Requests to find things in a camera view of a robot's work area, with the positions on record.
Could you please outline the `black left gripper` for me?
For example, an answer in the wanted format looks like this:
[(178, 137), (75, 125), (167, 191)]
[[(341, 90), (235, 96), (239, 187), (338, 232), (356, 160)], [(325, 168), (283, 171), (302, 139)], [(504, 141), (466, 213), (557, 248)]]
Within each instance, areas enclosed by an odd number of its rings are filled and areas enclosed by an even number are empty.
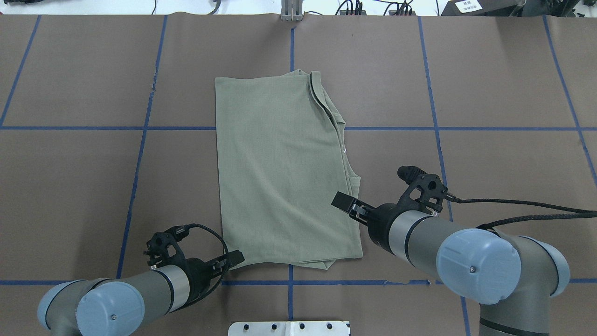
[(185, 269), (189, 284), (187, 301), (197, 301), (208, 296), (213, 289), (211, 287), (213, 278), (219, 276), (220, 272), (227, 272), (230, 268), (244, 261), (245, 257), (239, 250), (224, 253), (210, 261), (202, 261), (200, 258), (188, 258)]

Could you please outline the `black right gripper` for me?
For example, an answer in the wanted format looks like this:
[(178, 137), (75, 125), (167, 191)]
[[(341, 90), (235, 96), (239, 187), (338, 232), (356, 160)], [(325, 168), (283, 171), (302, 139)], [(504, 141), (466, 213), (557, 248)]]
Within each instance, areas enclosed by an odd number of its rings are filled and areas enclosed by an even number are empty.
[(377, 246), (394, 254), (389, 246), (389, 230), (401, 214), (397, 204), (385, 203), (377, 208), (345, 193), (337, 192), (331, 206), (345, 212), (359, 223), (367, 223), (369, 238)]

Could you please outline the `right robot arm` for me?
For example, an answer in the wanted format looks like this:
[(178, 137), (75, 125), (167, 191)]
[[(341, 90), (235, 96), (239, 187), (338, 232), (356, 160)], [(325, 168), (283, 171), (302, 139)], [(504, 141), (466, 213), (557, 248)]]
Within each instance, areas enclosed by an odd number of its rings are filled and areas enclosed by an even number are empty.
[(331, 204), (367, 226), (375, 244), (480, 306), (480, 336), (548, 336), (550, 300), (570, 280), (565, 256), (548, 243), (344, 193)]

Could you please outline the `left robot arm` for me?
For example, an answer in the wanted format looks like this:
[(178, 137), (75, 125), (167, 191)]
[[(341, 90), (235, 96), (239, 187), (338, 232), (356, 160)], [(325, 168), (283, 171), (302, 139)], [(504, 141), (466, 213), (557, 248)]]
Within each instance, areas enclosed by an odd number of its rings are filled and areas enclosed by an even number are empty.
[(186, 265), (152, 266), (124, 279), (67, 281), (42, 297), (37, 319), (53, 336), (128, 336), (202, 300), (214, 278), (243, 261), (235, 250), (208, 262), (188, 258)]

